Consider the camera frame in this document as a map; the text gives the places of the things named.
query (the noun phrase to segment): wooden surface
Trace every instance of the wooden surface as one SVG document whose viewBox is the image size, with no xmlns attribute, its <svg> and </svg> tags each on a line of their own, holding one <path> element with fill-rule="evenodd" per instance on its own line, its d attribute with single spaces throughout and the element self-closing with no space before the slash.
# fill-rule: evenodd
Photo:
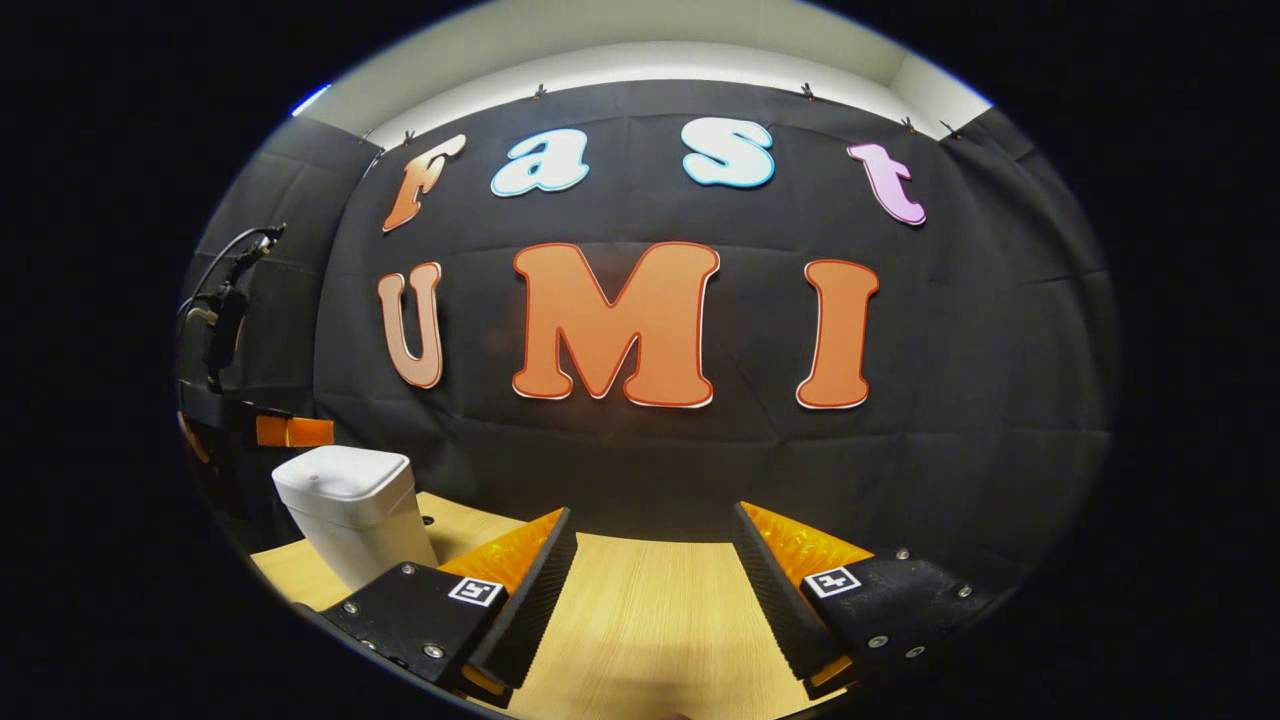
<svg viewBox="0 0 1280 720">
<path fill-rule="evenodd" d="M 524 523 L 419 493 L 440 562 Z M 525 720 L 773 720 L 812 705 L 730 543 L 579 533 L 556 612 L 511 707 Z M 349 592 L 307 541 L 253 555 L 291 601 Z"/>
</svg>

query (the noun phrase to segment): white container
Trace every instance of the white container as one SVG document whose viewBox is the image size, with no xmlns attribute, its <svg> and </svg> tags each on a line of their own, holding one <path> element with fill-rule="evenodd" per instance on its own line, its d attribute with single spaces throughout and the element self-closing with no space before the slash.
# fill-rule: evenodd
<svg viewBox="0 0 1280 720">
<path fill-rule="evenodd" d="M 435 568 L 408 457 L 325 445 L 271 473 L 293 521 L 352 592 L 398 562 Z"/>
</svg>

